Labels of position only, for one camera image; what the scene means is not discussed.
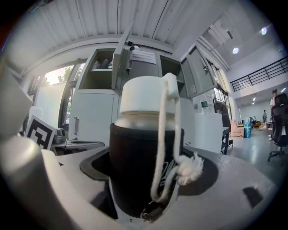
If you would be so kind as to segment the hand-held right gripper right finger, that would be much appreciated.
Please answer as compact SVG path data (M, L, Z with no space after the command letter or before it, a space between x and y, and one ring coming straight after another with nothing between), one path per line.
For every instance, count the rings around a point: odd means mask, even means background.
M275 184L242 159L198 150L199 179L180 187L178 197L148 230L245 230L269 206Z

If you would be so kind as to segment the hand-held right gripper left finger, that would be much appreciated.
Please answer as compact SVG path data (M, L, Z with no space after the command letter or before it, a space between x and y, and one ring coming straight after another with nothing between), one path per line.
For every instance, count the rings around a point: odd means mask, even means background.
M51 230L124 230L116 221L108 148L56 156L41 152L51 193L58 207L50 214Z

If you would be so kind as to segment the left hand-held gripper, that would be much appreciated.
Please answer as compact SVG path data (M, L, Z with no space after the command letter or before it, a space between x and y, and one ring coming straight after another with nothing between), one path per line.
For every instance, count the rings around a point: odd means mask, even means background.
M69 155L105 146L103 142L73 142L67 140L63 129L55 129L32 115L25 132L41 149L51 150L55 155Z

